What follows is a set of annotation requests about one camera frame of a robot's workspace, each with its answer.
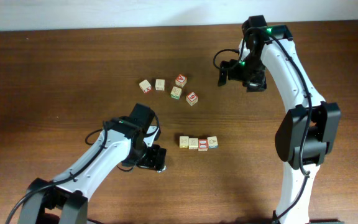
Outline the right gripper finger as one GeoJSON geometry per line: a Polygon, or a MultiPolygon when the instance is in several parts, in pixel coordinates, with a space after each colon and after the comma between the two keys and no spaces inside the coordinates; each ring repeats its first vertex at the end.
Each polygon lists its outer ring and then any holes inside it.
{"type": "Polygon", "coordinates": [[[227,68],[229,67],[229,62],[223,60],[219,65],[219,79],[218,86],[223,86],[227,82],[227,68]]]}
{"type": "Polygon", "coordinates": [[[265,82],[263,83],[248,83],[247,92],[260,92],[265,91],[265,82]]]}

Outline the yellow number 2 block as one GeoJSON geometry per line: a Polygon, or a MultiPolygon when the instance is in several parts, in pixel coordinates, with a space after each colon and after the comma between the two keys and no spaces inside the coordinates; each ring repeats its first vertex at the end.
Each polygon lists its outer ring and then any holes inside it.
{"type": "Polygon", "coordinates": [[[189,147],[189,137],[188,136],[180,136],[179,146],[180,146],[180,148],[188,148],[189,147]]]}

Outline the wooden number 3 block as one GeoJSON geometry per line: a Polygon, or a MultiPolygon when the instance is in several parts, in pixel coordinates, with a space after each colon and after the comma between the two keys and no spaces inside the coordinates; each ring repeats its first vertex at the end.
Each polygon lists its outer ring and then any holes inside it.
{"type": "Polygon", "coordinates": [[[188,148],[192,150],[197,150],[199,146],[198,138],[189,138],[188,148]]]}

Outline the red number 6 block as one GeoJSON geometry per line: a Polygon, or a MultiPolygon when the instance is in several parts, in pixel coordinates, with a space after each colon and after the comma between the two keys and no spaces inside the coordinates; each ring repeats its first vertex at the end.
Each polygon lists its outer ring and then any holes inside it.
{"type": "Polygon", "coordinates": [[[198,102],[198,96],[195,92],[191,92],[186,96],[186,101],[190,106],[193,106],[198,102]]]}

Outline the red letter I block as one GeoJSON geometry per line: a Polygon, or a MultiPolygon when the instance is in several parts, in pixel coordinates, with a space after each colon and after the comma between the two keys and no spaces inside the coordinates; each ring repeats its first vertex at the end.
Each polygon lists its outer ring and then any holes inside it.
{"type": "Polygon", "coordinates": [[[209,148],[207,139],[199,139],[198,140],[198,150],[199,151],[207,151],[209,148]]]}

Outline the blue trimmed picture block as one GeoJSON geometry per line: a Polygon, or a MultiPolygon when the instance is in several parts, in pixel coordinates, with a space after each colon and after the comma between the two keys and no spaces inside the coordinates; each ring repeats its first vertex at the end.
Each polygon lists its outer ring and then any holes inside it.
{"type": "Polygon", "coordinates": [[[207,141],[209,149],[218,148],[218,139],[216,136],[207,137],[207,141]]]}

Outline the wooden letter X block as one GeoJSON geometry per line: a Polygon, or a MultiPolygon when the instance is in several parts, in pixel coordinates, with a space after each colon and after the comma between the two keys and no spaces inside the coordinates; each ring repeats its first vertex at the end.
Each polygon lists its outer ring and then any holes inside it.
{"type": "Polygon", "coordinates": [[[165,171],[166,169],[167,169],[167,167],[164,166],[162,169],[158,170],[157,173],[161,173],[161,172],[165,171]]]}

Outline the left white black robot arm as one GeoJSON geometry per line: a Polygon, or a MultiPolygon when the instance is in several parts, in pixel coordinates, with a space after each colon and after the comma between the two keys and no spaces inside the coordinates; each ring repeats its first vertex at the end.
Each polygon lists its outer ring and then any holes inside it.
{"type": "Polygon", "coordinates": [[[88,202],[109,173],[118,168],[166,169],[166,149],[155,143],[161,130],[148,106],[136,104],[129,116],[103,123],[97,140],[67,170],[52,180],[35,179],[13,212],[19,223],[90,223],[88,202]]]}

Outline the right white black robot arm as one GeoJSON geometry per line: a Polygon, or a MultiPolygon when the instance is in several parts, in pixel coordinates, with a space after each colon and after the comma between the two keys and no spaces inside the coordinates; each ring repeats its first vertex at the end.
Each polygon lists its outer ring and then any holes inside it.
{"type": "Polygon", "coordinates": [[[218,86],[241,82],[248,92],[267,88],[270,72],[286,115],[275,134],[275,149],[283,162],[282,191],[272,223],[309,223],[313,182],[331,153],[341,110],[318,93],[297,56],[286,25],[269,26],[263,15],[250,16],[242,26],[239,57],[222,61],[218,86]]]}

